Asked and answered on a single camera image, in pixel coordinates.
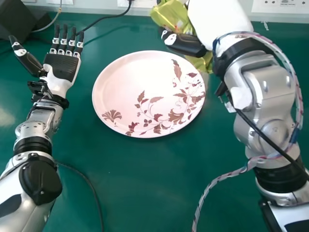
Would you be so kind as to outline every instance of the power outlet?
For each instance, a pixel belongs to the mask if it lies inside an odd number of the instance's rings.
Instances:
[[[118,7],[128,7],[129,1],[128,0],[117,0]],[[156,6],[156,0],[133,0],[132,1],[132,8],[153,8]]]
[[[252,12],[309,14],[309,0],[253,0]]]
[[[60,4],[60,0],[46,0],[49,4]],[[73,5],[73,0],[62,0],[62,5]]]

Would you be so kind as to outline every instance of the pink plate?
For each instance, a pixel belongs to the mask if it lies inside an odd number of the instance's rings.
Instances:
[[[141,51],[101,72],[92,102],[99,118],[116,132],[155,138],[188,125],[205,95],[203,78],[189,61],[168,52]]]

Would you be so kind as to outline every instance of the wire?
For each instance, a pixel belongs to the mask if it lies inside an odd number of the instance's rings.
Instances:
[[[9,53],[9,52],[12,52],[12,48],[11,47],[9,49],[7,49],[7,50],[4,50],[3,52],[0,52],[0,56],[3,55],[3,54]]]
[[[197,224],[198,224],[198,219],[204,204],[204,201],[209,193],[209,191],[217,185],[217,183],[219,183],[220,181],[226,180],[228,178],[232,178],[235,176],[238,176],[240,174],[246,173],[248,171],[250,171],[251,169],[255,168],[257,166],[257,164],[261,161],[261,160],[266,160],[267,157],[266,156],[259,156],[259,157],[252,157],[251,159],[249,159],[247,161],[247,163],[245,164],[245,166],[243,166],[242,168],[239,168],[233,172],[229,172],[226,174],[223,174],[215,179],[213,179],[210,184],[207,185],[207,187],[204,190],[204,193],[202,194],[202,196],[200,197],[199,201],[198,201],[198,205],[197,205],[197,209],[194,213],[194,220],[192,223],[192,232],[197,232]]]
[[[62,0],[60,0],[60,6],[59,6],[58,12],[57,12],[56,16],[54,17],[54,19],[48,25],[46,25],[45,27],[43,27],[41,29],[33,30],[31,33],[40,32],[42,30],[45,30],[45,29],[49,28],[56,21],[56,19],[60,15],[61,11],[62,11]]]
[[[235,109],[237,114],[261,137],[263,138],[272,148],[279,152],[280,155],[285,157],[292,165],[294,165],[309,181],[309,174],[305,171],[299,163],[297,163],[292,157],[290,157],[285,151],[277,146],[271,139],[269,139],[248,117],[239,109]]]
[[[63,166],[65,168],[68,168],[68,169],[72,170],[73,172],[75,172],[78,175],[80,175],[85,180],[85,182],[87,182],[87,184],[89,185],[89,187],[92,190],[93,196],[94,196],[96,204],[97,204],[98,214],[99,214],[99,217],[100,217],[101,232],[104,232],[104,223],[103,223],[103,216],[102,216],[101,205],[100,205],[100,202],[98,200],[97,192],[96,192],[95,188],[93,187],[92,183],[90,182],[90,180],[83,173],[81,173],[77,169],[73,168],[72,166],[69,166],[67,164],[61,163],[61,162],[59,162],[57,160],[56,160],[56,164],[58,164],[59,166]]]
[[[131,9],[131,4],[132,4],[132,0],[128,0],[129,1],[129,6],[128,8],[122,12],[121,14],[116,14],[116,15],[109,15],[109,16],[104,16],[102,18],[99,18],[97,19],[96,21],[94,21],[92,24],[90,24],[89,26],[85,27],[84,29],[82,29],[80,32],[78,32],[76,35],[79,35],[82,31],[86,31],[88,30],[89,28],[91,28],[92,26],[94,26],[96,23],[98,23],[99,21],[103,20],[103,19],[108,19],[108,18],[118,18],[118,17],[121,17],[121,16],[124,16],[128,13],[128,11]]]

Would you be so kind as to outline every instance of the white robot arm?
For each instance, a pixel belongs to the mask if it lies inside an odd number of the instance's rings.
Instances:
[[[269,231],[308,231],[309,176],[297,143],[303,103],[290,61],[272,41],[253,32],[238,0],[190,0],[188,16],[196,38],[165,30],[162,39],[185,55],[213,52],[213,71],[222,81],[216,95],[226,93],[229,112],[237,112],[235,135],[245,144],[247,158],[263,157],[254,172]],[[294,102],[296,122],[291,117]]]
[[[65,25],[60,40],[56,25],[52,48],[43,65],[10,36],[18,60],[40,80],[28,82],[34,105],[26,121],[15,129],[13,157],[0,176],[1,232],[41,232],[62,192],[52,156],[52,138],[69,106],[66,93],[75,82],[84,44],[83,32],[75,44],[76,28],[67,44],[67,30]]]

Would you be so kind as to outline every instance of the green table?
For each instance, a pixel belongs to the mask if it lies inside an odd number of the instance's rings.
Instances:
[[[99,15],[61,14],[58,23],[82,29]],[[309,101],[307,65],[309,25],[254,23],[255,30],[285,51],[295,66]],[[52,39],[50,28],[35,36]],[[200,195],[215,177],[241,167],[244,145],[233,133],[235,115],[215,97],[219,81],[209,80],[207,100],[200,115],[186,128],[156,139],[118,134],[95,114],[92,86],[113,60],[140,50],[167,49],[157,26],[148,17],[125,16],[98,23],[85,33],[83,62],[68,92],[70,108],[55,135],[55,159],[71,164],[93,182],[103,208],[106,232],[189,232]],[[26,42],[25,47],[43,60],[49,45]],[[0,42],[0,49],[9,48]],[[31,107],[27,71],[13,53],[0,56],[0,168],[12,156],[14,130]],[[309,166],[309,123],[305,120],[299,143]],[[62,195],[56,201],[45,232],[99,232],[99,218],[87,184],[70,170],[60,168]],[[266,231],[257,202],[260,199],[252,172],[226,180],[209,194],[201,213],[200,232]]]

